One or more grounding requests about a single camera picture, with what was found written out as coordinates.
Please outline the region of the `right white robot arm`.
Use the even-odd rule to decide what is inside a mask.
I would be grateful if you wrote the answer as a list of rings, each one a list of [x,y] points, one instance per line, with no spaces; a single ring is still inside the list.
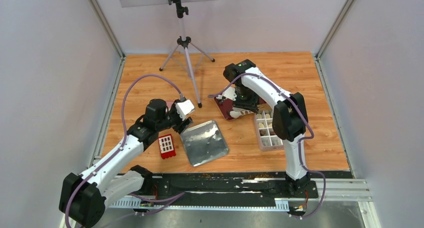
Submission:
[[[259,111],[260,100],[272,110],[272,131],[282,140],[286,156],[286,192],[298,197],[309,182],[305,165],[304,138],[308,116],[304,97],[292,94],[269,80],[250,60],[231,63],[224,68],[223,76],[234,87],[226,89],[224,98],[234,97],[232,118],[238,112]]]

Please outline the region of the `silver compartment tin box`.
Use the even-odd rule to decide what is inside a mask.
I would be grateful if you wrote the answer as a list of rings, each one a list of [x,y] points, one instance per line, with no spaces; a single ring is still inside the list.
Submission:
[[[253,120],[259,149],[263,152],[283,150],[282,139],[275,134],[272,128],[272,111],[257,113]]]

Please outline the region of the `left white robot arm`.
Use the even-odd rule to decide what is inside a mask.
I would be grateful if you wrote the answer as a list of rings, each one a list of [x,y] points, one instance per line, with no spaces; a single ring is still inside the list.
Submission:
[[[64,178],[59,210],[64,213],[67,226],[74,220],[91,228],[107,208],[124,196],[135,191],[142,195],[152,191],[152,174],[139,165],[120,178],[116,175],[153,144],[161,131],[184,132],[193,123],[190,114],[195,106],[186,98],[175,100],[171,107],[162,99],[152,99],[145,110],[133,125],[124,129],[123,138],[107,155],[80,174],[69,173]]]

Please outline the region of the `red lacquer tray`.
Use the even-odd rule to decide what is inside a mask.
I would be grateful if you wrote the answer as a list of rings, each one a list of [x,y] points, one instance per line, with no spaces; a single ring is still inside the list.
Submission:
[[[230,99],[226,99],[225,97],[216,97],[214,98],[215,103],[217,104],[221,114],[223,115],[223,117],[227,120],[227,121],[231,121],[234,120],[234,118],[229,116],[229,112],[231,110],[235,110],[235,111],[240,111],[242,109],[240,108],[234,108],[233,107],[233,102]],[[258,112],[262,112],[265,110],[269,110],[269,106],[268,104],[266,104],[262,99],[259,98],[259,104],[258,104]]]

